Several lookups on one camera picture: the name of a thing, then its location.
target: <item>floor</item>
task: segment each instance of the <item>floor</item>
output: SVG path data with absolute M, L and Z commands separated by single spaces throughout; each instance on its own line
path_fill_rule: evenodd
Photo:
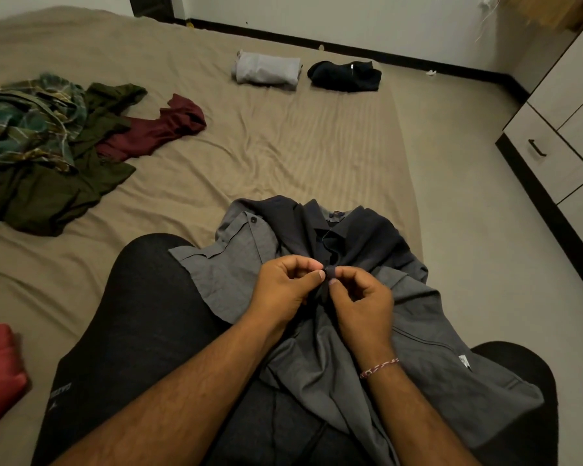
M 383 67 L 428 284 L 470 346 L 506 340 L 546 360 L 558 385 L 560 465 L 583 466 L 583 282 L 494 146 L 518 105 L 497 85 Z

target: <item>person's left hand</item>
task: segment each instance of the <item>person's left hand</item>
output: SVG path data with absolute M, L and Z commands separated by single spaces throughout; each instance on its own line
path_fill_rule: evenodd
M 265 323 L 277 341 L 309 292 L 324 281 L 323 268 L 317 260 L 299 255 L 264 263 L 243 318 Z

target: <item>black handle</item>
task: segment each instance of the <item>black handle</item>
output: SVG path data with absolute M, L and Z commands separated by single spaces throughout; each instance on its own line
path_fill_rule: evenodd
M 533 149 L 538 153 L 539 156 L 545 157 L 548 155 L 547 153 L 544 153 L 542 150 L 538 148 L 538 146 L 535 144 L 535 140 L 529 139 L 529 143 L 531 144 L 531 147 L 533 147 Z

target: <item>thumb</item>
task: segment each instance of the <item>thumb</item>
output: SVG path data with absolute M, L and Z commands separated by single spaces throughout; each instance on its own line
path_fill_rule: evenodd
M 341 281 L 337 279 L 330 280 L 328 282 L 328 291 L 331 294 L 331 299 L 334 302 L 335 309 L 340 309 L 345 305 L 352 304 L 348 290 L 343 284 L 341 284 Z
M 302 278 L 292 280 L 292 282 L 298 291 L 298 295 L 305 297 L 313 289 L 322 284 L 325 278 L 326 273 L 324 273 L 324 270 L 316 270 L 314 272 L 305 274 Z

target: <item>folded gray clothing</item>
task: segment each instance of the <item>folded gray clothing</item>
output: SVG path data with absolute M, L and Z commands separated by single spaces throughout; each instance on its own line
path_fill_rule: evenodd
M 302 61 L 299 58 L 240 51 L 231 74 L 238 83 L 289 85 L 296 89 L 301 69 Z
M 261 203 L 269 217 L 277 217 L 281 224 L 278 233 L 263 216 L 255 214 L 256 203 Z M 278 207 L 272 209 L 272 204 L 267 207 L 264 203 Z M 310 256 L 308 248 L 303 250 L 307 235 L 311 236 L 307 245 L 318 242 L 318 250 L 324 244 L 328 249 L 349 251 L 358 243 L 357 236 L 369 238 L 365 227 L 387 224 L 386 219 L 361 207 L 329 213 L 313 202 L 298 205 L 293 211 L 278 203 L 282 201 L 276 198 L 234 201 L 216 233 L 216 243 L 204 249 L 186 246 L 170 250 L 190 273 L 210 310 L 226 322 L 237 322 L 248 308 L 263 263 L 288 255 L 292 249 Z M 328 235 L 316 234 L 320 231 Z M 361 247 L 353 264 L 365 266 L 392 291 L 391 340 L 402 368 L 469 448 L 486 443 L 543 403 L 536 386 L 469 350 L 445 317 L 439 292 L 424 283 L 427 271 L 418 259 L 400 261 L 401 270 L 383 264 L 370 268 L 365 264 L 374 257 L 365 251 L 370 245 Z M 379 247 L 391 248 L 384 241 Z M 352 434 L 376 464 L 398 464 L 352 356 L 329 315 L 331 303 L 315 299 L 317 304 L 309 313 L 309 304 L 303 306 L 291 334 L 269 353 L 260 378 L 286 389 L 334 428 Z

